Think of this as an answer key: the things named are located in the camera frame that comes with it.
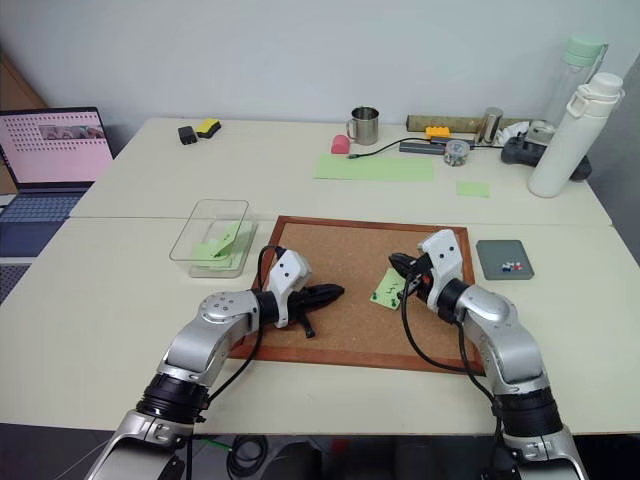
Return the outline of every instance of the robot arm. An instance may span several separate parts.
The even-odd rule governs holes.
[[[441,230],[419,248],[421,258],[394,254],[391,263],[410,276],[411,292],[443,320],[464,326],[478,348],[495,398],[492,408],[503,422],[504,443],[521,478],[537,475],[538,465],[553,464],[566,473],[560,478],[588,480],[571,432],[560,420],[540,349],[518,321],[513,303],[462,281],[462,255],[453,231]]]
[[[213,385],[231,348],[260,325],[286,326],[288,302],[314,306],[300,290],[311,276],[307,261],[292,250],[269,274],[270,291],[223,292],[207,297],[195,318],[175,337],[136,408],[125,415],[95,461],[88,480],[179,479],[184,463],[174,454],[204,421]],[[326,304],[344,290],[311,287]]]

